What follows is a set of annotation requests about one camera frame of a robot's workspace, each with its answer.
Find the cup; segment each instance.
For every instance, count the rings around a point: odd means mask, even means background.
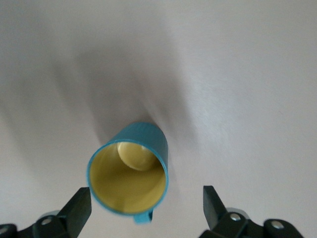
[[[91,157],[87,181],[93,197],[116,214],[149,223],[168,187],[167,141],[148,122],[128,125]]]

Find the metal screw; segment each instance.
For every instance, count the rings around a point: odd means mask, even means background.
[[[42,220],[41,224],[44,226],[52,221],[52,217],[47,217],[46,219]]]
[[[6,227],[2,227],[0,229],[0,235],[3,234],[3,233],[6,233],[7,231],[8,231],[8,227],[7,226]]]
[[[238,214],[236,214],[236,213],[232,213],[232,214],[230,215],[230,218],[231,218],[233,221],[235,221],[235,222],[238,222],[238,221],[241,220],[241,217],[240,217]]]
[[[276,229],[283,229],[284,228],[283,224],[280,223],[279,221],[272,221],[271,224]]]

